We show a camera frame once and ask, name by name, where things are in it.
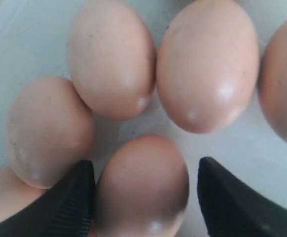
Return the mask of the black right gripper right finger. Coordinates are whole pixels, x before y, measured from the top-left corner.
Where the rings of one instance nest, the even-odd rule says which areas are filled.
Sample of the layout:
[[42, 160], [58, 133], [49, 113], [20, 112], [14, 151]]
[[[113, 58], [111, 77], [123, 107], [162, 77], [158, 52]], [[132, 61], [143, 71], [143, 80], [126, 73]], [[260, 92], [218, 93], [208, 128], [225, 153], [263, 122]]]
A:
[[199, 161], [198, 200], [211, 237], [287, 237], [287, 209], [250, 188], [212, 157]]

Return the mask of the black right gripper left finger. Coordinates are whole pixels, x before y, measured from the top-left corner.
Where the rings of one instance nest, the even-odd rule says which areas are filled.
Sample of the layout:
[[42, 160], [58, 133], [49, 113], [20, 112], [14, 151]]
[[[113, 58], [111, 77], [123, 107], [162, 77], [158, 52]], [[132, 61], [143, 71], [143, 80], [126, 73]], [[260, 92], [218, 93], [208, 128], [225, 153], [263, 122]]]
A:
[[41, 197], [0, 222], [0, 237], [86, 237], [95, 191], [93, 164], [82, 160]]

